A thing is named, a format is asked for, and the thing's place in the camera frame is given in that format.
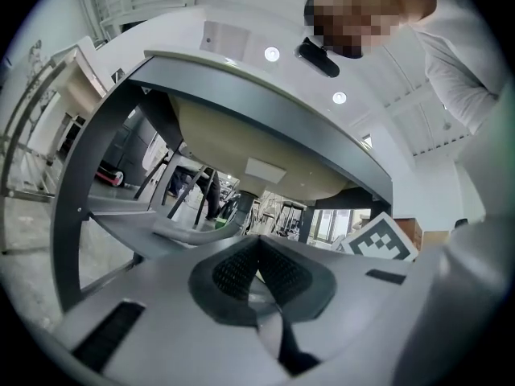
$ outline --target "recessed light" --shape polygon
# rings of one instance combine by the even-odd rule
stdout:
[[[344,92],[337,92],[332,97],[332,101],[334,101],[337,105],[342,105],[347,101],[347,95]]]
[[[279,49],[274,46],[270,46],[265,50],[265,57],[268,61],[271,61],[271,62],[277,61],[277,60],[279,60],[280,56],[281,56],[281,53],[279,52]]]

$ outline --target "white shirt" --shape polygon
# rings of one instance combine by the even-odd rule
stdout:
[[[436,94],[475,133],[510,76],[488,24],[471,0],[437,0],[435,12],[411,26]]]

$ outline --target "sleeve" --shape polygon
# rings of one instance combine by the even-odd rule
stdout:
[[[426,54],[426,74],[449,113],[474,134],[497,102],[469,72],[437,56]]]

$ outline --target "black slot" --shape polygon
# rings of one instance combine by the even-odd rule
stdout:
[[[395,285],[401,285],[406,279],[406,276],[396,273],[385,272],[383,270],[372,269],[365,273],[366,276],[373,277],[374,279],[387,281],[394,283]]]
[[[145,307],[137,303],[120,303],[73,355],[90,369],[100,372],[144,310]]]

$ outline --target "floor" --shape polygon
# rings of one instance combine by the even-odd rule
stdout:
[[[133,187],[114,188],[95,180],[91,194],[116,199],[132,199]],[[142,201],[150,201],[151,187],[142,194]],[[194,189],[174,216],[184,227],[191,228],[200,205]],[[158,211],[168,213],[175,200],[167,198]],[[204,224],[207,206],[200,217],[198,229],[212,228]],[[62,314],[52,280],[50,259],[50,225],[52,207],[48,203],[6,199],[6,250],[0,256],[0,278],[16,310],[24,318],[52,331]],[[125,245],[114,239],[93,220],[83,223],[80,236],[79,270],[82,287],[123,265],[133,256]]]

